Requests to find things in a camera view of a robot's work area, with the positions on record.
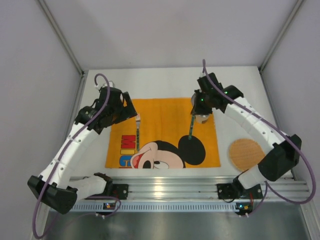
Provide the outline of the fork with teal handle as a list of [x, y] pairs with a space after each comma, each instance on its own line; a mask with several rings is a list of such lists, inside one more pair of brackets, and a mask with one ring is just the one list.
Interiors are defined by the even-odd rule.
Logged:
[[136, 150], [140, 150], [140, 125], [141, 125], [141, 115], [138, 113], [135, 116], [136, 123]]

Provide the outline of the metal cup with beige sleeve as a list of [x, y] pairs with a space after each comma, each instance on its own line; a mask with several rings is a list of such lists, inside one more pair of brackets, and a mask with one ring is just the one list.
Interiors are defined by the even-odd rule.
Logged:
[[200, 123], [200, 124], [205, 124], [208, 119], [209, 119], [210, 115], [207, 114], [207, 115], [196, 115], [195, 116], [195, 120], [197, 123]]

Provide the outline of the spoon with teal handle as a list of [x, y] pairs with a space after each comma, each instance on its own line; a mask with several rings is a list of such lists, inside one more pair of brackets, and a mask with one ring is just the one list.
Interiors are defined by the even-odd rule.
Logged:
[[195, 120], [196, 120], [196, 115], [193, 114], [191, 117], [189, 132], [188, 132], [188, 139], [189, 140], [191, 140], [193, 137], [193, 129], [194, 129]]

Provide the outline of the orange cartoon mouse placemat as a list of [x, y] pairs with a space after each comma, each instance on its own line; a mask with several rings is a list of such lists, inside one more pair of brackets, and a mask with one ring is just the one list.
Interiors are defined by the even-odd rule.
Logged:
[[141, 117], [140, 149], [136, 144], [136, 120], [111, 127], [105, 167], [110, 169], [218, 168], [220, 157], [215, 120], [195, 122], [192, 139], [191, 101], [188, 98], [134, 99]]

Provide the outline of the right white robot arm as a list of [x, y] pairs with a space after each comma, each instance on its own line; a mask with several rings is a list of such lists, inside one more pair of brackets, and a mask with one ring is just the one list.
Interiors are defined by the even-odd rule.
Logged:
[[234, 197], [239, 198], [265, 181], [277, 181], [298, 164], [302, 145], [299, 136], [288, 136], [272, 129], [237, 87], [223, 87], [213, 72], [208, 76], [201, 74], [197, 82], [199, 89], [191, 98], [191, 114], [201, 116], [212, 114], [213, 109], [221, 111], [242, 127], [265, 154], [258, 163], [233, 179]]

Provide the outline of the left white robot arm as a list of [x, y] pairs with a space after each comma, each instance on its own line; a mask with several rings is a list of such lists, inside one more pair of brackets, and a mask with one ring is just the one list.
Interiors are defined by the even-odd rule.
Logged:
[[102, 87], [99, 97], [77, 114], [71, 132], [45, 170], [32, 175], [27, 185], [34, 196], [58, 213], [67, 214], [76, 202], [98, 195], [109, 197], [113, 180], [104, 173], [70, 181], [82, 155], [106, 129], [137, 115], [128, 92], [114, 87]]

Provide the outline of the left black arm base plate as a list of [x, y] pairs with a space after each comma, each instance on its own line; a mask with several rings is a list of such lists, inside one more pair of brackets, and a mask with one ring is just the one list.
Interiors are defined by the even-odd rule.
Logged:
[[107, 200], [117, 198], [119, 200], [126, 200], [129, 194], [128, 184], [114, 183], [112, 187], [108, 186], [103, 193], [95, 194], [86, 198], [86, 200]]

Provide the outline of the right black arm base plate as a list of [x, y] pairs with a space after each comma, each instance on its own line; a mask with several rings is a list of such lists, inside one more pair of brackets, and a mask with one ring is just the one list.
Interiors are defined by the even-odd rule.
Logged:
[[216, 185], [218, 198], [220, 200], [257, 200], [263, 198], [262, 188], [257, 184], [249, 189], [235, 186], [233, 183], [218, 183]]

